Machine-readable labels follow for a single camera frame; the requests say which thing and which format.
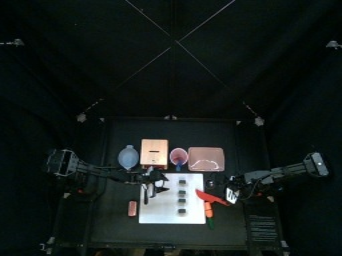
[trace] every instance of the black table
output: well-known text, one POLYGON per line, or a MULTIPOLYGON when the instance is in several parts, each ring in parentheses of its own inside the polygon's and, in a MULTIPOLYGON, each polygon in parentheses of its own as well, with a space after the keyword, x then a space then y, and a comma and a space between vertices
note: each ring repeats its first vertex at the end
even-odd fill
MULTIPOLYGON (((268 168, 263 129, 251 120, 157 120, 105 118, 80 124, 73 151, 94 165, 117 166, 117 154, 125 145, 140 152, 141 139, 166 139, 168 149, 220 147, 224 151, 224 172, 211 175, 219 182, 231 175, 268 168)), ((174 172, 169 164, 166 172, 174 172)), ((207 225, 138 224, 126 216, 128 201, 138 202, 140 187, 98 178, 98 196, 90 202, 61 198, 53 236, 54 247, 86 248, 172 248, 205 250, 259 250, 280 253, 280 225, 276 203, 225 207, 212 204, 215 229, 207 225), (260 238, 255 227, 271 221, 268 238, 260 238)), ((205 191, 223 196, 223 185, 205 191)))

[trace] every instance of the black wall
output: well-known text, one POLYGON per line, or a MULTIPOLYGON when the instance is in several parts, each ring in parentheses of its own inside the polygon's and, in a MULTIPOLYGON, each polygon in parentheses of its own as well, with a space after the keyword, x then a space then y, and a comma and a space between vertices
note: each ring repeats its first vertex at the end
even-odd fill
POLYGON ((21 52, 22 65, 18 51, 0 48, 0 255, 36 255, 50 235, 54 192, 40 167, 46 150, 66 147, 73 135, 44 69, 21 52))
POLYGON ((287 185, 280 198, 283 228, 297 255, 340 255, 342 252, 342 52, 325 58, 284 95, 267 125, 273 166, 299 162, 319 151, 329 163, 331 176, 303 177, 287 185))

